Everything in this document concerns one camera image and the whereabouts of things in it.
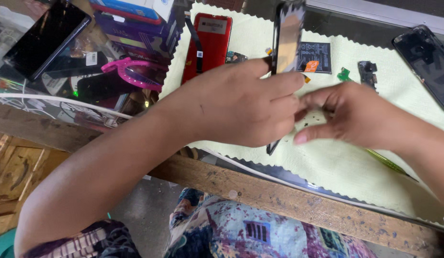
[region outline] patterned clothing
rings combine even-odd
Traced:
[[[359,239],[194,189],[182,191],[170,215],[165,258],[375,258]],[[79,235],[41,244],[24,258],[140,257],[128,229],[99,221]]]

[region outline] cloth mat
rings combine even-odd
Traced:
[[[197,3],[193,4],[191,10],[192,20],[198,12],[233,18],[228,50],[247,55],[249,59],[266,56],[265,49],[272,44],[273,22]],[[357,62],[371,61],[378,67],[376,87],[381,97],[444,130],[444,111],[396,51],[357,44],[342,36],[326,37],[309,31],[303,31],[302,41],[331,44],[333,73],[307,73],[311,82],[297,91],[296,95],[301,96],[308,91],[338,84],[340,81],[336,75],[341,67],[349,69],[350,78],[358,82],[361,78]],[[180,86],[189,43],[190,33],[185,27],[174,59],[169,66],[160,99]],[[315,140],[301,146],[292,144],[294,134],[305,124],[314,125],[323,122],[325,118],[321,112],[311,112],[304,120],[296,123],[295,130],[282,139],[272,156],[266,154],[265,147],[248,148],[211,141],[194,142],[189,144],[189,147],[209,149],[228,157],[263,165],[282,166],[334,193],[393,209],[412,217],[444,223],[444,207],[424,183],[418,184],[394,173],[363,149],[334,140]],[[379,152],[401,166],[409,175],[419,179],[397,155],[387,150]]]

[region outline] fingernail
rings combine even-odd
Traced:
[[[298,145],[302,143],[306,143],[306,135],[302,135],[294,139],[294,144]]]

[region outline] orange sticker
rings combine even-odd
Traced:
[[[305,72],[314,73],[319,65],[319,61],[310,61],[306,64]]]

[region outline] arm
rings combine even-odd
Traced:
[[[403,158],[444,204],[444,131],[357,83],[323,88],[301,100],[299,110],[322,109],[328,122],[300,131],[294,138],[296,144],[335,138],[390,150]]]
[[[286,135],[299,106],[293,93],[304,79],[288,73],[260,80],[268,69],[257,59],[208,71],[77,151],[24,203],[16,256],[103,218],[145,174],[188,143],[263,146]]]

